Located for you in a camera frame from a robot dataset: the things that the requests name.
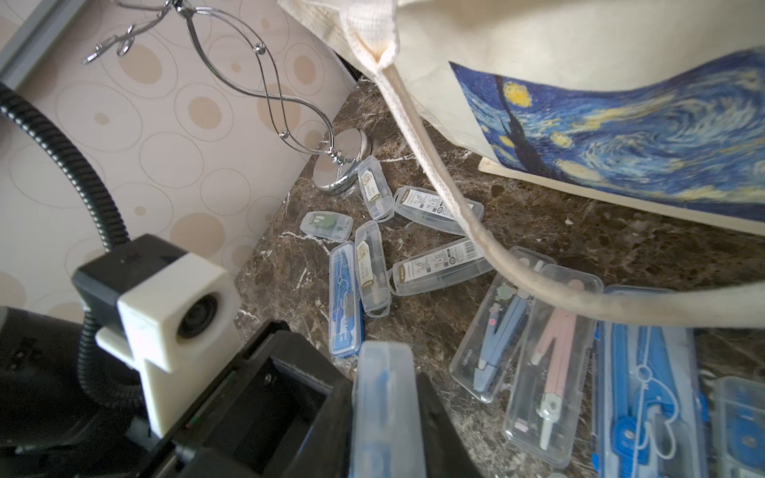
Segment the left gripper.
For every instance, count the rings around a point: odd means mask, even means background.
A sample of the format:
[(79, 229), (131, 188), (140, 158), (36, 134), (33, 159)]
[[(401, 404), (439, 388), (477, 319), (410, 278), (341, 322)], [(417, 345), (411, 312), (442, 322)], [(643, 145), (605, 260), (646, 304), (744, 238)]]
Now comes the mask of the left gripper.
[(137, 476), (299, 477), (304, 440), (339, 380), (349, 379), (305, 337), (284, 321), (268, 321), (137, 466)]

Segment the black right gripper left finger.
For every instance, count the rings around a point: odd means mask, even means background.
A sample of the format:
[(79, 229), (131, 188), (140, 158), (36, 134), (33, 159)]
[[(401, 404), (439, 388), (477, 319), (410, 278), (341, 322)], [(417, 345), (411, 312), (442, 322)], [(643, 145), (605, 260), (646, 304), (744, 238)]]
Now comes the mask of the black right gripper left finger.
[(322, 405), (298, 456), (299, 477), (347, 477), (353, 428), (353, 384), (339, 380)]

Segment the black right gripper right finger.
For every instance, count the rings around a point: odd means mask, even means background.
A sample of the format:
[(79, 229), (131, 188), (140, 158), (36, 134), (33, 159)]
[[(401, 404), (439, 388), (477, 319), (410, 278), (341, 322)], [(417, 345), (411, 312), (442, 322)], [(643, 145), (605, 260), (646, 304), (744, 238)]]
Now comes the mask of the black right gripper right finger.
[(467, 449), (453, 426), (426, 374), (416, 376), (418, 407), (422, 422), (426, 476), (430, 478), (480, 477)]

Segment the small blue clear case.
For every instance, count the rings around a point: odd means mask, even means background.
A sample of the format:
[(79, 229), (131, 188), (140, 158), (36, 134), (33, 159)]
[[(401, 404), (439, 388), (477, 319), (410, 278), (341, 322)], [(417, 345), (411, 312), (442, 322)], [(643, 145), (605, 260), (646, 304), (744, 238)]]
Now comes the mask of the small blue clear case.
[(353, 406), (351, 477), (426, 476), (414, 355), (408, 345), (362, 345)]

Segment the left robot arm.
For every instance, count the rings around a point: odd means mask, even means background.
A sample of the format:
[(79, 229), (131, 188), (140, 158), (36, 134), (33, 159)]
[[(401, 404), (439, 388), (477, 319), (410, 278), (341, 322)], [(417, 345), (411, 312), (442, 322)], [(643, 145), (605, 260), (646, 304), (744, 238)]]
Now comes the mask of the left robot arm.
[(234, 281), (302, 167), (233, 99), (68, 84), (1, 121), (1, 473), (344, 477), (352, 383)]

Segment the light blue compass case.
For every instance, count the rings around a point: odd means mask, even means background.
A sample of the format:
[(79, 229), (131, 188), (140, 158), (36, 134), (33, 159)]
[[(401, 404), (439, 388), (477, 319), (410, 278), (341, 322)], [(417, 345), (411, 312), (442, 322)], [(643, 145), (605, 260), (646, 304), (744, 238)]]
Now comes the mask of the light blue compass case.
[(519, 352), (535, 298), (496, 274), (467, 329), (449, 374), (474, 398), (490, 404)]

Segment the pink compass case upper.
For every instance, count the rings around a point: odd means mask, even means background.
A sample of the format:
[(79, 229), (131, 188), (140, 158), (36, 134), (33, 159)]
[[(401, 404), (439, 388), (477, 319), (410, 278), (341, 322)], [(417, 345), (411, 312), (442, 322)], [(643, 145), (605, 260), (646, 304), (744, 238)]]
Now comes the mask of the pink compass case upper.
[(571, 461), (596, 322), (536, 299), (529, 313), (503, 431), (554, 468)]

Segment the blue compass clear case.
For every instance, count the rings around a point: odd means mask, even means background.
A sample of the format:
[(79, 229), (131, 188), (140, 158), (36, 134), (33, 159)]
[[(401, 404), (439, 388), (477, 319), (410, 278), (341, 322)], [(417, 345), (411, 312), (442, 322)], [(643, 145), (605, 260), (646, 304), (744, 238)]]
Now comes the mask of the blue compass clear case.
[(708, 476), (708, 408), (691, 329), (601, 322), (594, 410), (599, 476)]

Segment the cream canvas tote bag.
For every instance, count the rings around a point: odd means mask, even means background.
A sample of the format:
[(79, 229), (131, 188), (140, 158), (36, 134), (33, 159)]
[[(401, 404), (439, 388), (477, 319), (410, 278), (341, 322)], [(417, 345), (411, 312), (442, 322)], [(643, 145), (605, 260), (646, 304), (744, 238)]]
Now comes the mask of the cream canvas tote bag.
[(764, 286), (614, 297), (523, 266), (468, 211), (424, 129), (517, 177), (764, 231), (760, 1), (286, 1), (373, 80), (489, 263), (537, 299), (621, 324), (760, 328)]

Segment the gold label clear case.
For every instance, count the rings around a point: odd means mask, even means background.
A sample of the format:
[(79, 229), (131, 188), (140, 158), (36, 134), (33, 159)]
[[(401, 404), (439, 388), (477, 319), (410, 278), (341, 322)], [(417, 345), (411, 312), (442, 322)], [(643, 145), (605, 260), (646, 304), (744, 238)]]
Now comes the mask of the gold label clear case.
[(356, 275), (365, 313), (373, 319), (387, 317), (392, 304), (382, 233), (370, 220), (355, 234)]

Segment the green clear case left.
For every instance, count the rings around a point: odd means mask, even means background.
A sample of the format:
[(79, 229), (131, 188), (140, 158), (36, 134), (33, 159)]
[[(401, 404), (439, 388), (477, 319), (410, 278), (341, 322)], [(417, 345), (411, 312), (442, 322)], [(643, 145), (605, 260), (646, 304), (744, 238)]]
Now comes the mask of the green clear case left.
[(307, 235), (334, 242), (347, 241), (353, 231), (354, 219), (334, 211), (310, 211), (302, 219), (300, 230)]

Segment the clear case near rack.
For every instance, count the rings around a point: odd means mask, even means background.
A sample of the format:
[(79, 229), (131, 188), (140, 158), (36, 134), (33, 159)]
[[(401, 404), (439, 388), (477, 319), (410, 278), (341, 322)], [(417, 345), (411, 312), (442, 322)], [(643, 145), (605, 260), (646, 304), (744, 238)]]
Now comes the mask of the clear case near rack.
[(382, 166), (373, 155), (358, 167), (358, 180), (363, 201), (370, 217), (376, 222), (386, 222), (394, 217), (394, 195), (388, 186)]

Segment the long barcode clear case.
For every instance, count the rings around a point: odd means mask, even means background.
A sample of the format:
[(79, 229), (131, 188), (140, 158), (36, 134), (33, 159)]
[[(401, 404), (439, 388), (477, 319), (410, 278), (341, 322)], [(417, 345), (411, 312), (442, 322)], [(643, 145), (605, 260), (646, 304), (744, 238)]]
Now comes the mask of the long barcode clear case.
[(394, 212), (414, 223), (457, 236), (465, 233), (444, 200), (429, 189), (405, 185), (394, 193)]

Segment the red label clear case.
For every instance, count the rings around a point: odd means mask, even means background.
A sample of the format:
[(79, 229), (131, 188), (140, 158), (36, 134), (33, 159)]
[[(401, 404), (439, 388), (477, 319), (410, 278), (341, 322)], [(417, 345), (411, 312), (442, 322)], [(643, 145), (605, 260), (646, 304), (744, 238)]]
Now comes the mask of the red label clear case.
[(712, 386), (718, 477), (764, 478), (764, 384), (724, 376)]

